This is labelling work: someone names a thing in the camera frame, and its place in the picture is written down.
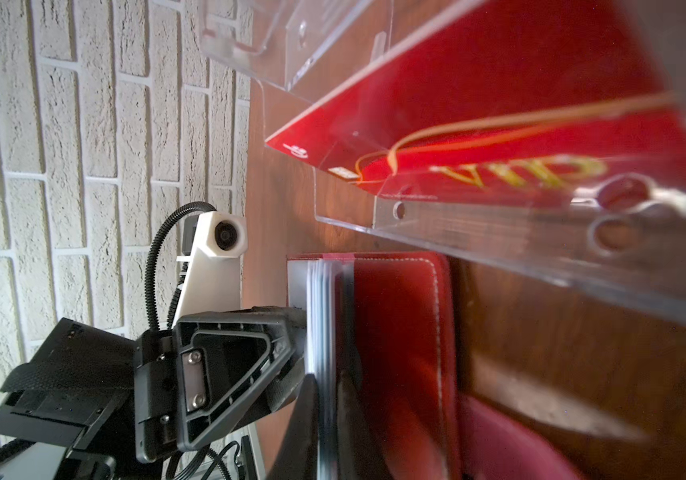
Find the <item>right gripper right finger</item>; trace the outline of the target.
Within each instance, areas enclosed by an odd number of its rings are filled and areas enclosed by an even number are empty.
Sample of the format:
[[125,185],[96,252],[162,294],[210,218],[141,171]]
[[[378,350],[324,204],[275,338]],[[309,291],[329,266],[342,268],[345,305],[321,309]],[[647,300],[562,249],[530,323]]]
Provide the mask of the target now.
[[392,479],[347,372],[339,375],[336,415],[339,479]]

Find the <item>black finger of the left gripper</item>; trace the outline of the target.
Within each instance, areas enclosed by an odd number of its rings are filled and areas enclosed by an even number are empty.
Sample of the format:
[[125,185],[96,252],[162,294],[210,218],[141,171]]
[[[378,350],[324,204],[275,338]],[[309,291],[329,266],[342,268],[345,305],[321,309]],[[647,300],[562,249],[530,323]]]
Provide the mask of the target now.
[[292,307],[180,318],[173,328],[178,449],[200,450],[295,400],[306,333],[306,312]]

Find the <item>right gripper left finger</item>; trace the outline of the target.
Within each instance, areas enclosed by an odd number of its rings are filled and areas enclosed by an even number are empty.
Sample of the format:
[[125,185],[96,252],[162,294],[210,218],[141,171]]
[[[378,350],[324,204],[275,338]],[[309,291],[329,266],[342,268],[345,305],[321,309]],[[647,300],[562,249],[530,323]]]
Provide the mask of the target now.
[[267,479],[317,478],[319,391],[313,374],[304,376],[292,416]]

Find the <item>clear acrylic card organizer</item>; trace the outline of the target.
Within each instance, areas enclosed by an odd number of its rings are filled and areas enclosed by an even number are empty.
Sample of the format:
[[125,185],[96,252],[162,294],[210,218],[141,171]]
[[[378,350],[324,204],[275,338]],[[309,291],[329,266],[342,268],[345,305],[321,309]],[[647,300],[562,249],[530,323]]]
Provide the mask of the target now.
[[[200,1],[202,51],[259,90],[267,138],[439,16],[485,1]],[[686,125],[686,1],[611,1]],[[314,170],[320,221],[582,291],[686,326],[686,215],[384,199]]]

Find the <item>red leather card holder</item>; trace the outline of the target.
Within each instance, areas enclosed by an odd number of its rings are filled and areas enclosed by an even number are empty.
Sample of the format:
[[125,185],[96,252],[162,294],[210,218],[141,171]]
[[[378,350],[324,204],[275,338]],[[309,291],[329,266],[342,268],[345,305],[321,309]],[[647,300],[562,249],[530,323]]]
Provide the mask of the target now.
[[319,391],[316,479],[339,479],[337,383],[353,379],[392,479],[575,479],[543,437],[457,390],[450,268],[439,254],[306,254],[287,262]]

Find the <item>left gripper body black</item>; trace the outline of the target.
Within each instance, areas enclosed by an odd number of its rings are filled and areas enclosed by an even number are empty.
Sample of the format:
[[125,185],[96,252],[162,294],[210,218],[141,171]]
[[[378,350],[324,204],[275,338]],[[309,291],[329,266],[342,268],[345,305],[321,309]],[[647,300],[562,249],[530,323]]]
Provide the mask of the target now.
[[0,391],[0,434],[29,443],[29,479],[159,479],[174,445],[147,439],[138,413],[170,405],[169,331],[138,339],[61,319]]

